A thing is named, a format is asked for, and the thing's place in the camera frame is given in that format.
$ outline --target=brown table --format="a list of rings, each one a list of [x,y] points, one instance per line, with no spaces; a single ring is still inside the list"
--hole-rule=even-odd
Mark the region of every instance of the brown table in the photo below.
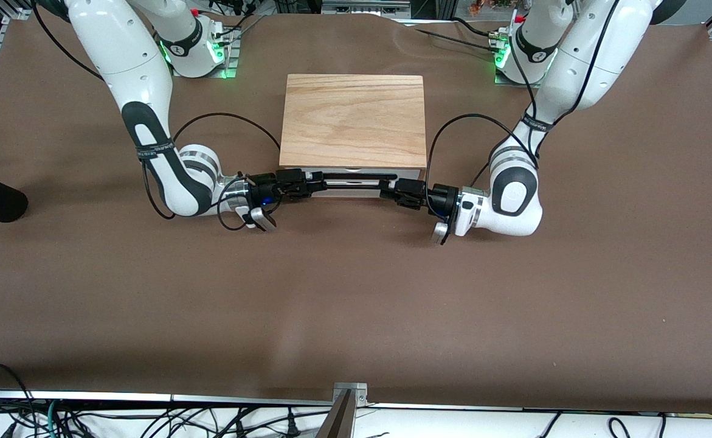
[[[278,135],[289,73],[423,75],[429,142],[450,117],[513,125],[528,103],[494,86],[489,55],[373,16],[272,16],[243,48],[233,80],[175,78],[173,130],[233,111]],[[469,183],[501,138],[459,122],[433,179]],[[277,164],[231,119],[198,122],[186,142],[229,172]],[[371,402],[712,411],[703,27],[651,27],[612,92],[542,149],[545,218],[528,238],[472,230],[433,247],[430,216],[381,200],[287,203],[274,234],[163,221],[105,86],[36,22],[13,22],[0,181],[30,210],[0,224],[0,361],[40,389],[326,399],[334,381],[361,381]]]

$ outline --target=light wood panel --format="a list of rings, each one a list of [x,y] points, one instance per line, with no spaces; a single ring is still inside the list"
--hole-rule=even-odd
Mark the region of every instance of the light wood panel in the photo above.
[[[423,77],[288,75],[280,165],[425,167]]]

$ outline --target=white surface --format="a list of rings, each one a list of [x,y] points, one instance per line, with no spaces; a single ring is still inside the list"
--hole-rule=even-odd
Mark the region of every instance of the white surface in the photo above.
[[[236,409],[216,409],[216,416],[221,427],[237,413]],[[315,412],[320,408],[294,408],[295,413]],[[123,411],[126,414],[160,415],[164,411]],[[261,408],[247,416],[244,427],[259,424],[272,419],[284,418],[286,408]],[[422,438],[425,436],[456,438],[536,438],[553,418],[552,413],[494,412],[494,411],[441,411],[422,409],[374,409],[361,408],[356,413],[354,438],[389,433],[386,438]],[[299,430],[317,429],[322,424],[324,415],[297,419]],[[564,414],[558,419],[550,433],[550,438],[607,438],[607,420],[610,415]],[[628,427],[632,438],[656,438],[661,419],[658,417],[626,416],[619,418]],[[208,412],[197,416],[198,422],[213,426]],[[96,438],[138,438],[152,420],[111,420],[84,418]],[[11,420],[8,415],[0,414],[0,435],[7,429]],[[278,422],[274,429],[286,432],[287,423]],[[28,429],[17,429],[14,436],[25,436]],[[157,436],[166,437],[168,429]],[[200,429],[179,429],[175,438],[197,438],[206,436]],[[268,429],[261,429],[249,436],[277,436]],[[712,419],[667,418],[665,438],[712,438]]]

